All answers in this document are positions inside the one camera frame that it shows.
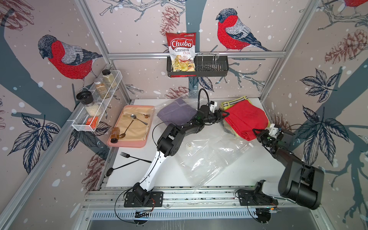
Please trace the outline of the purple garment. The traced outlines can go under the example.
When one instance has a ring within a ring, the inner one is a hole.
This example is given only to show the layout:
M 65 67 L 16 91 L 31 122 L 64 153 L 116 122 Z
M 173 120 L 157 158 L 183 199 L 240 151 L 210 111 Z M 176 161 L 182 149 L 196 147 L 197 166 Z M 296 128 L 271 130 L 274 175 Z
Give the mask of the purple garment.
M 197 110 L 189 102 L 178 98 L 161 108 L 157 117 L 166 125 L 171 123 L 184 125 L 197 113 Z

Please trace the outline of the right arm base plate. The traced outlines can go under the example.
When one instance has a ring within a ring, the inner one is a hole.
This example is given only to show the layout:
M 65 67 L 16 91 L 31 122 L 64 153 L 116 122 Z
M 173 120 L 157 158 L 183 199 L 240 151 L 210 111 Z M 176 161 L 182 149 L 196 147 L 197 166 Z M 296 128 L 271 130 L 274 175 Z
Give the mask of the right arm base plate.
M 239 189 L 235 196 L 239 199 L 241 206 L 278 206 L 276 199 L 254 190 Z

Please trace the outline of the Chuba cassava chips bag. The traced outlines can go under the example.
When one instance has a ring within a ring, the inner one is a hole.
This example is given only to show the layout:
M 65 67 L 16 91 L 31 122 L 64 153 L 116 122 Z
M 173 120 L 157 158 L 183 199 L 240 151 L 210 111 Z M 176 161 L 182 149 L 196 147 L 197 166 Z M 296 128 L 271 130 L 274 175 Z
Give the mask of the Chuba cassava chips bag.
M 173 72 L 195 71 L 196 33 L 166 33 Z

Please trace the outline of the small orange box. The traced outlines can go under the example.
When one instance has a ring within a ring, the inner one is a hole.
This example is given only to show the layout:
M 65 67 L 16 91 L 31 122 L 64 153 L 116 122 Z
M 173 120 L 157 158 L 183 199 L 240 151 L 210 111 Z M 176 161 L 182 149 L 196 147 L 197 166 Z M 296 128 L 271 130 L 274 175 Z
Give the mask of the small orange box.
M 85 125 L 89 126 L 91 129 L 95 129 L 98 124 L 99 117 L 90 117 L 87 119 Z

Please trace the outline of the spice jar rear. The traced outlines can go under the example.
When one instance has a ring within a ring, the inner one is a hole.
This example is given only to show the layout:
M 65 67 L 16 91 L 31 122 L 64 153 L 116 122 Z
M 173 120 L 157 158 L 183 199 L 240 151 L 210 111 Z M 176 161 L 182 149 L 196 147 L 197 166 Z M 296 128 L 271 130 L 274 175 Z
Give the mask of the spice jar rear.
M 111 85 L 112 88 L 117 86 L 117 82 L 115 80 L 115 76 L 111 73 L 110 70 L 103 70 L 102 71 L 102 75 L 103 75 L 103 81 L 106 84 Z

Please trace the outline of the yellow green garment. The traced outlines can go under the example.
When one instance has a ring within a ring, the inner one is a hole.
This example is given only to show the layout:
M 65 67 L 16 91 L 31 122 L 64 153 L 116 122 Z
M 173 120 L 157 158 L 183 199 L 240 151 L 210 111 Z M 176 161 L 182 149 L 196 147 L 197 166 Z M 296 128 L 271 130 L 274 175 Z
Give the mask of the yellow green garment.
M 248 101 L 250 104 L 252 104 L 252 102 L 248 99 L 247 96 L 243 96 L 241 98 L 232 100 L 232 101 L 227 101 L 227 102 L 223 102 L 220 105 L 220 109 L 223 111 L 228 110 L 229 108 L 233 107 L 234 105 L 236 105 L 239 102 L 242 101 Z M 228 134 L 232 134 L 233 136 L 239 138 L 240 136 L 233 130 L 233 128 L 225 121 L 220 121 L 220 124 L 222 125 L 224 131 Z

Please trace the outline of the amber bottle on tray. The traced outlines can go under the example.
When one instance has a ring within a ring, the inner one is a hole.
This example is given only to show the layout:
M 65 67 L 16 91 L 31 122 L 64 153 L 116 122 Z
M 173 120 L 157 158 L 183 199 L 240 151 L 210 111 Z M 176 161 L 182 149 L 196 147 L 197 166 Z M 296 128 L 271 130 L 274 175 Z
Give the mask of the amber bottle on tray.
M 110 141 L 111 143 L 117 143 L 119 140 L 120 128 L 114 127 L 111 131 Z

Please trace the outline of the pink tray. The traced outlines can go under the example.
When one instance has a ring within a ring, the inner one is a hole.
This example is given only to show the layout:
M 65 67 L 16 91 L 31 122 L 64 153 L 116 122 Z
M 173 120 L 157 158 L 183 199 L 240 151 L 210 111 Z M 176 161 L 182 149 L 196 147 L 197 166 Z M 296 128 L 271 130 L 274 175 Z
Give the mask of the pink tray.
M 142 148 L 146 145 L 155 107 L 126 105 L 111 131 L 109 147 Z

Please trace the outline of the black lid spice jar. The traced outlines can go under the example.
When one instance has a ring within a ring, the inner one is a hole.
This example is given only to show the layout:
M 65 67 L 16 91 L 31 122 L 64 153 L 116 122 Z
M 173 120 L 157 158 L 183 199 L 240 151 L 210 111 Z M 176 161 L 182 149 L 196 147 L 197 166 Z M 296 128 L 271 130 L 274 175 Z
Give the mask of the black lid spice jar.
M 76 99 L 83 104 L 87 114 L 90 117 L 99 117 L 102 114 L 99 104 L 94 100 L 94 97 L 90 91 L 79 92 L 76 95 Z

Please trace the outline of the metal spoon on tray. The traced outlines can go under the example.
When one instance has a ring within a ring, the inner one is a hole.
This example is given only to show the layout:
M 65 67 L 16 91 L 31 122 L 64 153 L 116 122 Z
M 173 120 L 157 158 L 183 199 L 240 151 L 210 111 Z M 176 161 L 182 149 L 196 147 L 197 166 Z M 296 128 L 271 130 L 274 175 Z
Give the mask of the metal spoon on tray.
M 134 115 L 134 114 L 131 114 L 130 115 L 130 117 L 133 119 L 133 120 L 137 120 L 137 121 L 140 121 L 141 123 L 143 123 L 144 125 L 148 125 L 148 123 L 147 122 L 144 122 L 144 121 L 142 121 L 142 120 L 140 120 L 139 118 L 137 118 L 137 116 L 136 115 Z

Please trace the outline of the brown spoon on tray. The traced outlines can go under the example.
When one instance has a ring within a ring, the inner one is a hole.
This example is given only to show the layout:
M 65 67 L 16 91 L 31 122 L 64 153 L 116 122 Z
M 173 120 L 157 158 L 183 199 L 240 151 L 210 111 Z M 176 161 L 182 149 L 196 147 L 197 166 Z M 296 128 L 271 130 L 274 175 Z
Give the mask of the brown spoon on tray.
M 122 133 L 122 134 L 120 134 L 119 135 L 119 138 L 120 139 L 123 139 L 125 136 L 126 136 L 126 132 L 127 132 L 127 130 L 130 128 L 130 126 L 131 126 L 131 124 L 133 123 L 134 121 L 132 120 L 131 122 L 130 122 L 130 124 L 128 125 L 128 127 L 126 128 L 126 130 Z

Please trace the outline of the tan cloth on tray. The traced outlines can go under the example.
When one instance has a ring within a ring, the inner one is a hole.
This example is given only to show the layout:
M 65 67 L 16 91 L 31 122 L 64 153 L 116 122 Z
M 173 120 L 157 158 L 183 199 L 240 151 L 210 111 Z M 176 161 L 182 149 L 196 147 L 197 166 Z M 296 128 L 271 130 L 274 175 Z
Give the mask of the tan cloth on tray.
M 154 116 L 154 107 L 153 106 L 135 106 L 135 105 L 126 105 L 115 125 L 115 127 L 120 128 L 120 134 L 122 134 L 130 122 L 133 120 L 130 115 L 134 114 L 140 120 L 147 122 L 148 125 L 144 125 L 140 121 L 133 120 L 134 122 L 131 124 L 130 128 L 126 132 L 126 136 L 123 139 L 118 140 L 118 142 L 123 141 L 144 141 L 147 138 L 147 134 L 150 129 L 151 122 Z

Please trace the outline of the black plastic spoon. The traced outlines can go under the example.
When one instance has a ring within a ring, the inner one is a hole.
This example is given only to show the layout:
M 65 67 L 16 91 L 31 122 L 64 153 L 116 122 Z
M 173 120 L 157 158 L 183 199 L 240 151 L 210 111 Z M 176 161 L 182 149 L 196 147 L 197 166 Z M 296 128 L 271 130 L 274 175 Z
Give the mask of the black plastic spoon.
M 127 164 L 124 164 L 124 165 L 122 165 L 122 166 L 120 166 L 120 167 L 117 167 L 117 168 L 109 168 L 109 169 L 107 170 L 107 172 L 106 172 L 106 177 L 109 177 L 109 176 L 113 173 L 113 171 L 118 170 L 118 169 L 123 168 L 123 167 L 126 167 L 126 166 L 129 166 L 129 165 L 131 165 L 131 164 L 133 164 L 133 163 L 136 163 L 136 162 L 138 162 L 138 161 L 139 161 L 139 160 L 135 160 L 135 161 L 132 161 L 132 162 L 127 163 Z

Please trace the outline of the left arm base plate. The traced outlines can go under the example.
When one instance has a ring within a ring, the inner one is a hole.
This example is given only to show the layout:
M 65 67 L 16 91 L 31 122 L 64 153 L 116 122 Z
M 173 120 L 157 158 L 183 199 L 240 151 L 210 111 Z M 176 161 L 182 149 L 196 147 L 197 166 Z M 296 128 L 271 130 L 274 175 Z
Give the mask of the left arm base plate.
M 124 207 L 125 208 L 153 208 L 162 207 L 163 205 L 164 192 L 151 191 L 146 193 L 143 199 L 135 192 L 128 192 L 125 197 Z

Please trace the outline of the red garment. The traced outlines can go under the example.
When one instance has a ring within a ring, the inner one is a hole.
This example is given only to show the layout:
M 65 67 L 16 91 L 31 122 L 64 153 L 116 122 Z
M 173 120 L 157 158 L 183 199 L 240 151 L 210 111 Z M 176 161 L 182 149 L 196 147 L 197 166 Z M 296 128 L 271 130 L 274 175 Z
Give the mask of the red garment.
M 225 121 L 241 138 L 246 141 L 256 139 L 253 129 L 266 129 L 268 118 L 265 112 L 252 105 L 248 100 L 238 102 L 233 107 L 226 110 L 229 116 Z

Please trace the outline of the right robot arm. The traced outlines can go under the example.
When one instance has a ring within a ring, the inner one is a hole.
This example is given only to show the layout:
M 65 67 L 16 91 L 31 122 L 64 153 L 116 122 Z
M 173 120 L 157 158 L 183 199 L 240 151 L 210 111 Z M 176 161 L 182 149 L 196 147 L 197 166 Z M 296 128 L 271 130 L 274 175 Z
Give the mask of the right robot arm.
M 317 209 L 322 200 L 324 172 L 303 162 L 289 150 L 294 134 L 282 128 L 275 132 L 254 128 L 253 133 L 271 156 L 285 167 L 278 184 L 279 194 L 302 207 Z

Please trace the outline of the black plastic fork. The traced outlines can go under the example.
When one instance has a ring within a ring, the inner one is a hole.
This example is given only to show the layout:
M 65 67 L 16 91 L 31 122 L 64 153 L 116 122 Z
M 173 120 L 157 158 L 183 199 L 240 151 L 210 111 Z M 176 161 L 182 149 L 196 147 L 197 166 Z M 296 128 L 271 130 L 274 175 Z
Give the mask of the black plastic fork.
M 139 160 L 139 161 L 143 161 L 143 162 L 146 162 L 146 163 L 152 163 L 152 161 L 144 160 L 144 159 L 141 159 L 141 158 L 137 158 L 137 157 L 131 156 L 130 154 L 125 153 L 125 152 L 121 152 L 120 153 L 120 156 L 125 157 L 125 158 L 133 158 L 133 159 L 136 159 L 136 160 Z

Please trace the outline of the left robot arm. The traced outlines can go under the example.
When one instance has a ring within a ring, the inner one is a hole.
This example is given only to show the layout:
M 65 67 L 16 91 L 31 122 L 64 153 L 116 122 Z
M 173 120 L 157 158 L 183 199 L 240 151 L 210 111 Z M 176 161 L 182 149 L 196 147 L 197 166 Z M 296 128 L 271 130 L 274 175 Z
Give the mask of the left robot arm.
M 138 203 L 145 206 L 151 200 L 155 177 L 160 166 L 168 156 L 174 156 L 185 136 L 200 132 L 205 126 L 219 123 L 230 115 L 221 109 L 211 110 L 209 105 L 202 105 L 190 121 L 179 126 L 170 123 L 157 141 L 157 152 L 143 178 L 132 187 L 132 193 Z

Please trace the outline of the spice jar middle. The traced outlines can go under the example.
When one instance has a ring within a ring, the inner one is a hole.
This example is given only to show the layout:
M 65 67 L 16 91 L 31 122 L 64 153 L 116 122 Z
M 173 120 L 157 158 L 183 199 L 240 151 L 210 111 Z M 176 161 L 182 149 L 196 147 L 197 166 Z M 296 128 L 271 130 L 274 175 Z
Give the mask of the spice jar middle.
M 108 88 L 105 86 L 102 79 L 95 79 L 94 81 L 97 92 L 102 99 L 109 98 L 110 94 Z

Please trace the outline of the clear plastic vacuum bag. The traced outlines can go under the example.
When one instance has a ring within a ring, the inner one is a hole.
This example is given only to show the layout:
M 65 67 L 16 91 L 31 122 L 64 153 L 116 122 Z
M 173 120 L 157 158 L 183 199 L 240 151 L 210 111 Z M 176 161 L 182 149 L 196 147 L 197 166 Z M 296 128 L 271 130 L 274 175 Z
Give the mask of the clear plastic vacuum bag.
M 156 115 L 161 108 L 174 100 L 156 106 Z M 194 99 L 184 100 L 189 102 L 196 110 L 202 105 L 209 105 L 204 99 L 199 101 Z M 199 189 L 253 147 L 252 141 L 246 141 L 226 133 L 219 122 L 205 126 L 196 134 L 185 136 L 178 152 L 169 157 L 175 158 L 189 184 L 194 189 Z

